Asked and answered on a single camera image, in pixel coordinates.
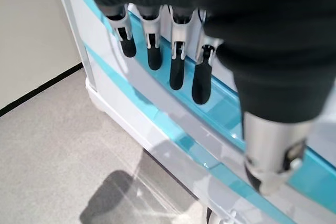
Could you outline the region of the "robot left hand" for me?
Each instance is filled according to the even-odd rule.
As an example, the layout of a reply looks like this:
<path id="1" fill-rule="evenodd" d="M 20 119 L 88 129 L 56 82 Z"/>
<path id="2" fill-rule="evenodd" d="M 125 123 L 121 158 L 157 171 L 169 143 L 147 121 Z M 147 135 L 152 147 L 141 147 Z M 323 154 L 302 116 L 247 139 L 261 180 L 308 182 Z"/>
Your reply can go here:
<path id="1" fill-rule="evenodd" d="M 232 73 L 242 111 L 244 166 L 261 194 L 302 165 L 305 141 L 335 82 L 335 0 L 94 0 L 208 13 L 206 35 Z"/>

